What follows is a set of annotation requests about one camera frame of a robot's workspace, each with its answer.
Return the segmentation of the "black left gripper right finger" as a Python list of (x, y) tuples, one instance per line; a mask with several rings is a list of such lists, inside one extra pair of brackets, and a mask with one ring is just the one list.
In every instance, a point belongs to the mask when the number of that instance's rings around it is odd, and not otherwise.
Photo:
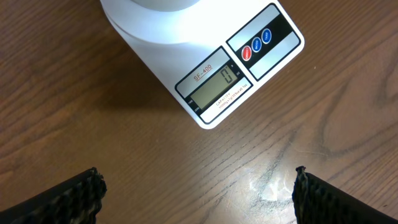
[(298, 224), (397, 224), (397, 220), (306, 172), (296, 169), (292, 201)]

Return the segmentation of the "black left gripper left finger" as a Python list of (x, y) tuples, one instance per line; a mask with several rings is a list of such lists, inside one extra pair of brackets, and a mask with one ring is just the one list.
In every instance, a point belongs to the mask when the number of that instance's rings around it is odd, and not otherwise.
[(1, 212), (1, 223), (96, 223), (107, 188), (92, 167)]

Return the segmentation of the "white digital kitchen scale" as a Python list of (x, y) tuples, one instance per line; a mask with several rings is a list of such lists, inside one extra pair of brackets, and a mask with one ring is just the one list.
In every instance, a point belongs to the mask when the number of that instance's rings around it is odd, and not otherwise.
[(217, 126), (304, 48), (277, 0), (200, 0), (174, 12), (101, 0), (106, 17), (204, 129)]

